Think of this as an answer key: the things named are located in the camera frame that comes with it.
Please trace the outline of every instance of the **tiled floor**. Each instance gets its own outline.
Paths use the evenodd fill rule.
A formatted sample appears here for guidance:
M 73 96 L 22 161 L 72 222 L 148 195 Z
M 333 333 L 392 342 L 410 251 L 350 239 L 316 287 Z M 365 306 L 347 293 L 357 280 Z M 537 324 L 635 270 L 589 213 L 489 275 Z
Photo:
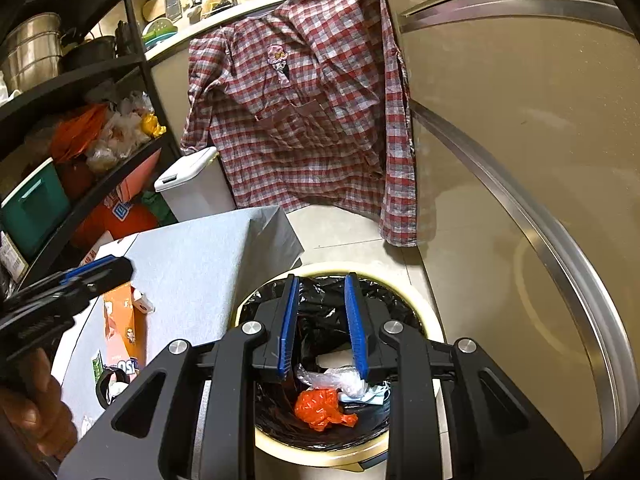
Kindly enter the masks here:
M 327 261 L 350 261 L 369 264 L 398 280 L 411 283 L 425 298 L 431 297 L 430 286 L 417 248 L 393 247 L 378 233 L 374 220 L 331 207 L 313 205 L 287 215 L 305 253 L 303 264 Z M 442 396 L 438 395 L 438 422 L 443 456 L 444 478 L 451 478 L 449 433 L 444 418 Z M 286 478 L 287 480 L 382 480 L 385 463 L 364 473 L 297 466 L 283 462 L 263 452 L 256 454 L 257 480 Z

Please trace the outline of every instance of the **sleeve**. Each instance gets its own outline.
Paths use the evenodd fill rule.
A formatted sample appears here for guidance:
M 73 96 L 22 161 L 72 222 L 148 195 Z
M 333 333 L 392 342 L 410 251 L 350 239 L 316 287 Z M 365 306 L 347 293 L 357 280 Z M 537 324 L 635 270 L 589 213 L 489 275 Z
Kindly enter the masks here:
M 189 105 L 180 147 L 185 155 L 198 152 L 209 143 L 213 114 L 212 96 L 224 84 L 231 70 L 228 36 L 223 27 L 189 45 Z

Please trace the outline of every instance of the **bin handle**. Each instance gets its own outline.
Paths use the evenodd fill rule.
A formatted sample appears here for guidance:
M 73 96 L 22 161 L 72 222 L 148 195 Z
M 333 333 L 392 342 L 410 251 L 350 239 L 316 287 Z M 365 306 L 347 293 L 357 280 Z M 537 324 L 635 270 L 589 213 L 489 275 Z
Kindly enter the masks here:
M 18 202 L 22 203 L 25 200 L 27 200 L 31 196 L 31 194 L 34 191 L 36 191 L 36 189 L 38 189 L 41 185 L 42 185 L 42 179 L 39 178 L 38 181 L 35 184 L 33 184 L 33 186 L 31 186 L 24 195 L 20 197 L 20 200 L 18 200 Z

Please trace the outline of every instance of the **gray tablecloth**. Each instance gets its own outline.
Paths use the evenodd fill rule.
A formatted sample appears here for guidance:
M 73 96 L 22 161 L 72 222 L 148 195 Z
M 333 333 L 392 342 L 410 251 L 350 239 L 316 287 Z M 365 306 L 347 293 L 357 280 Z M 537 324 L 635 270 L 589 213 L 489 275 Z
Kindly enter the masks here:
M 146 316 L 146 362 L 169 342 L 220 339 L 232 311 L 261 284 L 289 270 L 302 246 L 276 206 L 249 208 L 140 233 L 126 253 L 132 284 L 156 311 Z M 84 324 L 66 368 L 62 399 L 74 423 L 102 413 L 95 396 L 92 357 L 106 357 L 102 300 Z

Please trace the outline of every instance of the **black trash bag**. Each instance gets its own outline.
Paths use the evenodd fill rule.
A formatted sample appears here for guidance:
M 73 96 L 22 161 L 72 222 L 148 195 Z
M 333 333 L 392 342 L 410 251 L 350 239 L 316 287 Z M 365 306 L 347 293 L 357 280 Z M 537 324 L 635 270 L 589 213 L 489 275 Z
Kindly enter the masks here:
M 417 328 L 422 325 L 414 311 L 395 293 L 371 280 L 359 279 L 365 298 L 382 300 L 392 319 Z M 240 324 L 252 320 L 263 301 L 282 296 L 285 280 L 275 280 L 256 290 L 242 307 Z M 349 325 L 344 307 L 344 277 L 300 278 L 300 307 L 296 323 L 291 365 L 298 363 L 310 372 L 324 372 L 316 357 L 350 346 Z M 298 395 L 308 386 L 289 377 L 283 384 L 258 383 L 255 396 L 255 425 L 265 434 L 288 446 L 311 451 L 347 449 L 384 433 L 389 425 L 390 403 L 382 406 L 359 402 L 340 403 L 344 413 L 355 413 L 353 428 L 337 424 L 318 432 L 294 414 Z

